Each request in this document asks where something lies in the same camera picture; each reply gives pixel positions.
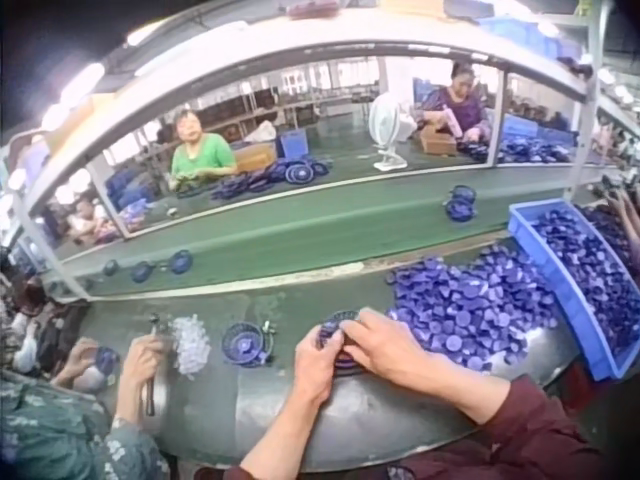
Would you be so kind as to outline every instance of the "brown box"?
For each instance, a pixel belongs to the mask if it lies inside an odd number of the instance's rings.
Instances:
[[[238,170],[253,172],[271,165],[276,160],[276,147],[273,143],[257,143],[233,152]]]
[[[435,133],[433,127],[424,127],[420,132],[424,153],[429,155],[457,155],[456,141],[447,133]]]

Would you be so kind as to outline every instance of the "person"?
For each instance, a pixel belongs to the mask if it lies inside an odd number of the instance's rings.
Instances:
[[[69,218],[71,238],[76,244],[94,243],[103,230],[113,227],[105,208],[93,205],[86,197],[80,198],[76,204],[76,213]]]
[[[173,154],[171,190],[176,191],[186,183],[207,183],[237,173],[235,156],[227,141],[217,133],[204,133],[193,111],[178,114],[176,129],[182,145]]]
[[[463,134],[463,141],[479,142],[491,139],[491,126],[484,106],[472,93],[475,75],[471,65],[455,62],[451,71],[451,86],[429,94],[422,104],[424,119],[439,133],[453,134],[443,110],[451,109]]]
[[[155,375],[164,343],[153,335],[131,343],[111,426],[95,397],[67,390],[93,363],[96,349],[94,341],[80,339],[49,384],[0,372],[0,454],[4,470],[10,470],[6,478],[169,478],[166,461],[142,430],[140,413],[143,385]]]
[[[616,189],[615,197],[607,194],[607,202],[617,213],[629,242],[629,261],[634,271],[640,271],[640,216],[624,188]]]
[[[602,458],[581,438],[557,400],[527,377],[513,382],[461,367],[426,352],[403,323],[371,309],[344,321],[325,347],[319,327],[296,348],[294,381],[282,410],[228,480],[290,479],[300,470],[321,405],[329,398],[336,355],[350,354],[369,372],[403,388],[449,402],[481,426],[492,448],[467,440],[408,457],[400,466],[417,479],[596,479]],[[350,339],[344,343],[345,335]],[[362,478],[388,478],[367,470]]]

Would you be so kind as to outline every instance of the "green shirt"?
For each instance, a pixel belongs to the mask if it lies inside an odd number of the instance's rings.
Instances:
[[[171,175],[189,175],[203,168],[233,167],[235,164],[233,150],[227,141],[217,133],[205,133],[200,152],[195,158],[189,158],[185,145],[176,148],[171,163]]]

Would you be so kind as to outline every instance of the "white electric fan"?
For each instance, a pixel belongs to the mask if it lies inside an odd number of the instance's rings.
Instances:
[[[369,135],[382,160],[373,164],[381,172],[407,168],[407,161],[396,153],[396,143],[405,141],[416,130],[413,118],[400,110],[390,93],[375,99],[369,113]]]

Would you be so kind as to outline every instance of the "pile of clear plastic pieces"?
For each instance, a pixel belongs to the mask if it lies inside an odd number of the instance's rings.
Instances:
[[[179,317],[171,322],[174,349],[177,353],[175,367],[181,375],[193,380],[193,375],[204,368],[209,359],[209,336],[197,315]]]

